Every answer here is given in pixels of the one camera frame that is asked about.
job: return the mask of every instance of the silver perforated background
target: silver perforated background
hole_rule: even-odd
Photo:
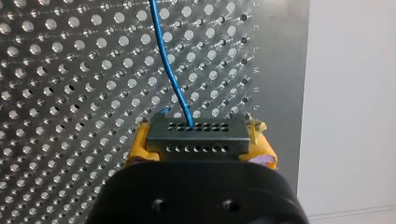
[[[199,117],[253,105],[250,1],[158,1]],[[0,223],[81,223],[142,118],[177,98],[141,0],[0,0]]]

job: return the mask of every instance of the blue wire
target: blue wire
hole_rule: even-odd
[[[151,9],[151,17],[152,17],[152,22],[154,23],[154,30],[155,30],[155,35],[157,37],[158,47],[160,49],[161,58],[163,59],[163,66],[165,67],[166,74],[168,75],[169,80],[172,83],[172,87],[175,91],[177,99],[180,102],[181,109],[183,110],[184,115],[186,116],[186,120],[187,120],[189,126],[193,127],[194,120],[192,118],[190,109],[186,103],[186,100],[184,99],[184,96],[180,90],[180,87],[178,86],[176,76],[175,76],[174,72],[172,71],[171,64],[169,63],[169,60],[167,57],[166,46],[163,41],[163,30],[161,28],[160,15],[158,13],[157,2],[156,2],[156,0],[148,0],[148,1],[149,1],[150,9]]]
[[[168,107],[160,110],[160,114],[167,114],[168,112],[169,112],[169,108]]]

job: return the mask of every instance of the metal panel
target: metal panel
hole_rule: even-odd
[[[265,120],[296,187],[307,0],[159,8],[193,115]],[[0,14],[0,222],[81,222],[136,123],[165,106],[181,116],[148,2],[3,0]]]

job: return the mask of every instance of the hole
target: hole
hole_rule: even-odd
[[[181,27],[181,22],[180,21],[175,21],[173,26],[175,27],[175,29],[178,29]]]
[[[54,42],[52,44],[52,50],[56,53],[60,53],[64,50],[64,46],[59,42]]]
[[[79,65],[79,69],[80,69],[81,71],[83,71],[83,72],[88,72],[88,71],[90,71],[90,65],[87,64],[87,63],[81,63],[81,64]]]
[[[132,51],[132,53],[134,54],[134,55],[138,55],[138,54],[140,54],[142,52],[142,50],[140,49],[140,48],[134,48],[134,51]]]
[[[166,203],[163,199],[156,199],[151,206],[154,212],[160,213],[166,209]]]
[[[84,34],[85,37],[88,37],[88,36],[92,35],[92,30],[90,30],[90,29],[85,29],[84,32],[83,32],[83,34]]]
[[[153,96],[153,97],[151,98],[151,103],[154,104],[154,105],[159,104],[160,101],[161,101],[161,99],[160,99],[160,97],[158,97],[158,96]]]
[[[113,57],[117,57],[120,55],[120,52],[117,49],[113,49],[111,50],[111,56]]]
[[[223,24],[225,22],[225,18],[223,16],[218,17],[218,24]]]
[[[136,85],[137,85],[137,82],[133,78],[128,80],[128,87],[129,88],[134,88]]]
[[[113,158],[113,156],[110,155],[110,154],[106,154],[106,155],[105,155],[105,161],[111,161],[112,158]]]
[[[85,90],[91,92],[95,90],[95,87],[89,82],[85,85]]]
[[[108,81],[107,84],[106,84],[106,87],[107,87],[109,90],[112,91],[112,90],[116,89],[117,84],[116,84],[116,82],[114,82],[114,81]]]
[[[79,105],[70,105],[70,111],[72,113],[77,113],[79,111]]]
[[[113,109],[118,109],[120,105],[121,105],[120,101],[115,100],[111,102],[111,107],[113,107]]]
[[[218,108],[214,108],[212,110],[212,116],[217,117],[220,114],[220,110]]]
[[[93,25],[100,25],[102,24],[102,17],[99,15],[93,15],[91,17],[91,22]]]
[[[17,70],[15,70],[15,76],[18,78],[24,78],[26,77],[26,71],[21,68],[17,68]]]
[[[163,41],[165,41],[166,43],[170,42],[172,40],[173,36],[171,33],[166,32],[163,34]]]
[[[17,165],[17,164],[12,164],[12,165],[9,167],[9,170],[11,170],[12,172],[17,172],[17,171],[20,170],[20,166]]]
[[[11,33],[11,27],[6,23],[0,23],[0,32],[3,35],[8,35],[9,33]]]
[[[178,101],[177,96],[173,94],[171,100],[173,103],[176,103]]]
[[[207,53],[207,58],[214,60],[218,54],[212,49]]]
[[[140,10],[137,12],[136,17],[140,21],[145,21],[148,18],[148,14],[144,10]]]
[[[52,106],[52,107],[49,109],[49,112],[51,113],[51,115],[57,115],[57,114],[59,114],[60,110],[59,110],[58,107]]]
[[[62,7],[56,7],[53,11],[57,16],[62,16],[65,13],[65,10]],[[32,16],[37,18],[39,16],[38,11],[32,12]]]
[[[26,0],[14,0],[16,7],[26,7]]]
[[[125,144],[125,143],[128,142],[128,140],[129,140],[129,139],[128,139],[127,136],[121,136],[119,141],[120,141],[121,144]]]
[[[246,44],[248,42],[248,39],[246,37],[241,38],[241,43]]]
[[[30,46],[30,52],[34,55],[39,55],[41,53],[41,48],[40,46],[33,44]]]
[[[236,27],[234,27],[234,26],[228,27],[227,34],[228,35],[235,35],[236,34]]]
[[[35,129],[35,132],[36,132],[38,135],[42,135],[42,134],[45,132],[45,130],[44,130],[42,127],[37,127],[37,128]]]
[[[82,147],[88,147],[88,146],[90,145],[90,142],[89,142],[88,140],[82,140],[82,141],[80,142],[80,145],[81,145]]]
[[[182,51],[184,49],[184,45],[181,43],[181,44],[177,44],[177,50],[178,51]]]
[[[102,129],[103,127],[105,127],[105,123],[103,121],[101,121],[101,120],[98,120],[98,121],[95,122],[95,127],[97,129]]]
[[[109,60],[103,60],[103,61],[102,61],[102,67],[103,67],[103,69],[108,70],[108,69],[110,69],[112,66],[113,66],[113,64],[112,64],[111,61],[109,61]]]
[[[228,61],[226,59],[221,59],[218,61],[218,68],[225,69],[228,66]]]
[[[186,31],[186,33],[184,34],[184,37],[185,37],[187,40],[191,40],[191,39],[194,37],[194,32],[191,31],[191,30],[188,30],[188,31]]]
[[[196,26],[202,26],[204,24],[204,20],[202,20],[202,19],[198,19],[196,22],[195,22],[195,25]]]
[[[126,68],[130,68],[130,67],[132,67],[132,65],[134,65],[134,61],[132,61],[132,59],[130,59],[130,58],[125,58],[123,61],[123,65]]]
[[[227,8],[227,11],[230,12],[230,13],[235,12],[236,3],[233,3],[233,2],[229,3],[226,8]]]
[[[93,157],[89,156],[89,157],[85,158],[85,162],[88,164],[91,164],[93,162]]]
[[[104,49],[107,46],[107,41],[100,37],[96,40],[96,45],[99,49]]]
[[[224,39],[221,39],[221,40],[219,41],[219,45],[221,45],[222,47],[224,47],[226,44],[227,44],[227,41],[224,40]]]
[[[129,44],[129,39],[125,35],[120,36],[119,39],[119,44],[123,47],[127,46]]]
[[[123,119],[116,119],[117,127],[121,127],[124,123],[125,123],[125,121]]]
[[[137,99],[137,98],[134,98],[134,99],[132,100],[132,105],[133,105],[134,107],[140,106],[140,100]]]
[[[221,152],[228,152],[228,147],[226,147],[226,146],[222,147]]]
[[[76,124],[76,130],[77,131],[81,131],[84,127],[85,127],[85,125],[83,123],[77,123]]]
[[[47,68],[43,67],[43,66],[38,66],[36,71],[37,71],[37,74],[41,77],[43,77],[44,75],[46,75],[48,73]]]
[[[44,94],[47,96],[51,96],[53,94],[53,89],[51,87],[44,88]]]
[[[50,4],[50,0],[38,0],[38,3],[39,3],[41,6],[47,6],[47,5]]]
[[[174,63],[174,62],[175,62],[175,59],[176,59],[175,55],[173,55],[173,54],[168,54],[169,63]]]
[[[218,152],[219,150],[220,150],[220,147],[218,147],[218,146],[212,147],[213,152]]]
[[[123,1],[123,6],[125,9],[131,9],[134,6],[132,0],[125,0]]]
[[[151,57],[151,56],[146,57],[146,59],[145,59],[145,64],[146,64],[147,66],[153,65],[153,64],[154,64],[154,58]]]
[[[8,54],[10,57],[16,57],[16,56],[18,56],[18,54],[20,54],[20,52],[19,52],[18,49],[15,48],[15,47],[8,47],[8,49],[7,49],[7,54]]]
[[[97,111],[99,109],[99,104],[97,103],[91,103],[91,110],[93,111]]]
[[[161,16],[161,18],[162,18],[163,20],[168,19],[169,15],[170,15],[170,13],[169,13],[169,10],[168,10],[167,8],[162,8],[162,9],[161,9],[161,11],[160,11],[160,16]]]
[[[57,27],[57,23],[54,19],[47,19],[46,20],[46,27],[49,30],[55,30]]]
[[[33,26],[33,24],[32,24],[31,22],[29,22],[29,21],[24,21],[24,22],[22,23],[22,29],[23,29],[25,32],[32,32],[32,31],[35,29],[35,27]]]
[[[174,118],[179,119],[181,118],[181,113],[177,112],[174,114]]]
[[[100,8],[101,8],[103,11],[108,11],[108,10],[110,9],[110,4],[109,4],[109,3],[103,3],[103,4],[100,6]]]
[[[100,145],[101,146],[106,146],[107,144],[108,144],[108,139],[107,138],[102,138],[100,141],[99,141],[99,143],[100,143]]]
[[[233,200],[226,200],[222,204],[223,208],[229,212],[237,212],[241,208],[239,204],[234,202]]]
[[[1,93],[1,98],[3,98],[3,100],[10,100],[12,97],[11,97],[11,95],[9,94],[8,91],[3,91],[3,92]]]
[[[147,34],[143,34],[140,41],[142,41],[143,44],[148,44],[151,41],[151,37]]]
[[[247,14],[242,14],[241,17],[239,18],[241,21],[246,21],[248,19]]]
[[[31,98],[33,96],[33,93],[30,90],[25,89],[25,90],[22,91],[22,95],[23,95],[24,98],[28,99],[28,98]]]
[[[82,40],[76,40],[75,42],[75,48],[77,50],[84,50],[85,49],[85,43]]]
[[[200,118],[200,117],[201,117],[201,111],[195,110],[195,111],[192,113],[192,116],[193,116],[195,119]]]
[[[150,78],[148,79],[148,84],[149,84],[150,86],[155,86],[155,85],[157,85],[157,78],[156,78],[156,77],[150,77]]]
[[[125,21],[125,16],[121,12],[116,12],[116,14],[114,14],[114,21],[116,23],[123,23]]]
[[[236,96],[238,94],[238,89],[237,88],[232,88],[231,90],[230,90],[230,95],[231,96]]]
[[[70,17],[68,23],[69,26],[72,28],[79,27],[79,19],[77,19],[76,17]]]
[[[30,153],[32,153],[33,150],[31,147],[23,147],[22,151],[24,154],[29,155]]]
[[[145,67],[139,67],[138,69],[136,69],[136,75],[138,77],[143,77],[146,73],[147,73],[147,71],[146,71]]]
[[[189,76],[189,81],[190,82],[195,82],[197,80],[198,76],[195,73],[191,73]]]
[[[181,13],[183,14],[184,17],[189,17],[192,13],[192,9],[190,7],[183,7]]]
[[[209,4],[205,6],[204,12],[206,13],[206,15],[211,15],[214,10],[215,8]]]
[[[192,99],[193,101],[197,101],[197,100],[199,99],[199,93],[198,93],[198,92],[193,92],[193,93],[191,94],[191,99]]]
[[[218,98],[218,97],[219,97],[219,92],[218,92],[218,91],[212,91],[212,92],[210,92],[210,97],[211,97],[212,99]]]
[[[206,30],[207,38],[212,38],[213,36],[215,36],[215,33],[216,33],[216,31],[213,28],[209,28]]]
[[[198,44],[197,44],[197,48],[198,49],[203,49],[204,47],[205,47],[205,43],[204,42],[202,42],[202,41],[198,42]]]
[[[239,112],[238,106],[233,106],[233,107],[231,108],[231,112],[232,112],[233,114],[237,114],[237,113]]]
[[[238,51],[236,49],[230,49],[228,51],[228,56],[230,56],[230,58],[234,58],[237,53],[238,53]]]
[[[230,77],[236,77],[238,76],[238,71],[236,69],[231,69],[229,72]]]
[[[5,139],[5,138],[6,138],[6,134],[3,131],[0,131],[0,139]]]
[[[62,132],[64,131],[64,126],[63,126],[63,125],[60,125],[60,124],[56,125],[55,131],[56,131],[57,133],[62,133]]]

